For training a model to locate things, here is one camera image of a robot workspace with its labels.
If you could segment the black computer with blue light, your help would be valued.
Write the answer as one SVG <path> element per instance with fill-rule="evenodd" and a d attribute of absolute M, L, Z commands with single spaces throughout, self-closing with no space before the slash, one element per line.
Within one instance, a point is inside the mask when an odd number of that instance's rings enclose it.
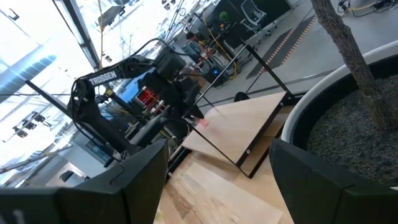
<path fill-rule="evenodd" d="M 223 85 L 226 82 L 226 78 L 224 75 L 222 75 L 218 79 L 216 79 L 220 75 L 221 72 L 222 72 L 222 70 L 219 67 L 207 64 L 205 71 L 203 73 L 203 77 L 210 84 L 212 84 L 214 82 L 213 87 L 216 88 L 216 87 Z"/>

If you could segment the black partition panel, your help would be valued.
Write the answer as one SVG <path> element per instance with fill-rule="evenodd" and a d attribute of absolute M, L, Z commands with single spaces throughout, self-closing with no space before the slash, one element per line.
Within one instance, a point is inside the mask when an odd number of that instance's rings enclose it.
<path fill-rule="evenodd" d="M 254 35 L 253 31 L 240 24 L 246 18 L 241 9 L 243 2 L 244 0 L 220 0 L 214 9 L 217 14 L 227 13 L 228 21 L 232 24 L 236 23 L 225 39 L 226 43 L 233 49 L 242 44 L 241 39 L 248 41 Z M 266 13 L 265 18 L 260 21 L 261 29 L 270 26 L 275 20 L 292 10 L 291 5 L 286 0 L 253 0 L 253 2 L 261 11 Z"/>

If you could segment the person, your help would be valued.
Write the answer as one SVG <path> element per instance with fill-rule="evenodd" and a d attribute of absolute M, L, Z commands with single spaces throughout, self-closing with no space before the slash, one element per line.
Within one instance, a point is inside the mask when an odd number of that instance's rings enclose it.
<path fill-rule="evenodd" d="M 204 47 L 206 45 L 206 39 L 200 33 L 187 32 L 185 37 L 187 40 L 196 42 L 201 47 Z"/>

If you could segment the red crate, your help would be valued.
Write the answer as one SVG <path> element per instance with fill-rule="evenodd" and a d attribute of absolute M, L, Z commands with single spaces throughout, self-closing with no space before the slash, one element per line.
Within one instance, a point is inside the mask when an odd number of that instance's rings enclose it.
<path fill-rule="evenodd" d="M 148 88 L 141 90 L 136 97 L 145 107 L 148 108 L 152 108 L 160 103 L 158 94 Z"/>

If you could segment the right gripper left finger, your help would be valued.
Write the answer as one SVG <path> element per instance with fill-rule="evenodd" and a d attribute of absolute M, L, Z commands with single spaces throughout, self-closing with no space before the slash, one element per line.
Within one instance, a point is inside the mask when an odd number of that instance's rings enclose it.
<path fill-rule="evenodd" d="M 160 139 L 73 188 L 1 188 L 0 224 L 153 224 L 168 159 Z"/>

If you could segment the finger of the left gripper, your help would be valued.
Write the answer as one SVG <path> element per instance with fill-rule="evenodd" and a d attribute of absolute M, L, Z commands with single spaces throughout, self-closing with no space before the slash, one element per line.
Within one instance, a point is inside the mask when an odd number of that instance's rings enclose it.
<path fill-rule="evenodd" d="M 200 111 L 197 105 L 194 105 L 191 108 L 187 108 L 184 114 L 187 115 L 188 117 L 193 116 L 194 118 L 199 118 L 199 119 L 204 118 L 203 113 Z"/>

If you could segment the green potted tree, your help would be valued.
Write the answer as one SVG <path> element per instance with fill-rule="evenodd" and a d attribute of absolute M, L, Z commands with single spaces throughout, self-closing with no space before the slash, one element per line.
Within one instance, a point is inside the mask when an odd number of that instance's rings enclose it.
<path fill-rule="evenodd" d="M 398 109 L 388 100 L 368 67 L 350 27 L 344 24 L 330 0 L 310 0 L 321 26 L 338 48 L 345 65 L 356 80 L 374 125 L 379 129 L 398 128 Z"/>

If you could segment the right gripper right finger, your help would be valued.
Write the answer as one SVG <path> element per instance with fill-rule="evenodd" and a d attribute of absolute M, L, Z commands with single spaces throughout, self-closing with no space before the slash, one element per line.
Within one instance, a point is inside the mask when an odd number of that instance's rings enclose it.
<path fill-rule="evenodd" d="M 398 224 L 398 190 L 281 139 L 273 140 L 269 156 L 294 224 Z"/>

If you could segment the hazard-striped floor mat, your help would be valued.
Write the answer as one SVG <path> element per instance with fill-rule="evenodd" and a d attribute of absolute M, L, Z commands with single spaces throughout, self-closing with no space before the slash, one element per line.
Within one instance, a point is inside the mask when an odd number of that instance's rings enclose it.
<path fill-rule="evenodd" d="M 262 57 L 263 61 L 271 69 L 283 65 L 292 55 L 293 51 L 296 50 L 299 43 L 303 41 L 316 21 L 316 15 L 302 20 L 297 26 L 278 36 L 265 52 L 258 52 L 258 55 Z"/>

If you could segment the grey office chair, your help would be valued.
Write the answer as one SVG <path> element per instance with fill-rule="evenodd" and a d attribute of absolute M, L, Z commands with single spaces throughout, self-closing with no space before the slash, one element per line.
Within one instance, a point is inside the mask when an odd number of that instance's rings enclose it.
<path fill-rule="evenodd" d="M 241 4 L 241 9 L 244 14 L 244 19 L 240 22 L 248 31 L 255 34 L 263 34 L 264 36 L 271 36 L 270 30 L 261 29 L 261 21 L 267 16 L 267 13 L 260 10 L 253 0 L 244 0 Z"/>

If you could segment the wooden shelf with black frame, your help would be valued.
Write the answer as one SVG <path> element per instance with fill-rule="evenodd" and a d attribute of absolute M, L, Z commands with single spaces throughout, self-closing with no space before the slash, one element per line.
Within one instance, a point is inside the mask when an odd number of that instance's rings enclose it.
<path fill-rule="evenodd" d="M 212 107 L 204 120 L 191 128 L 181 146 L 232 164 L 251 179 L 302 95 L 293 94 L 250 45 L 244 49 L 266 69 L 282 91 Z"/>

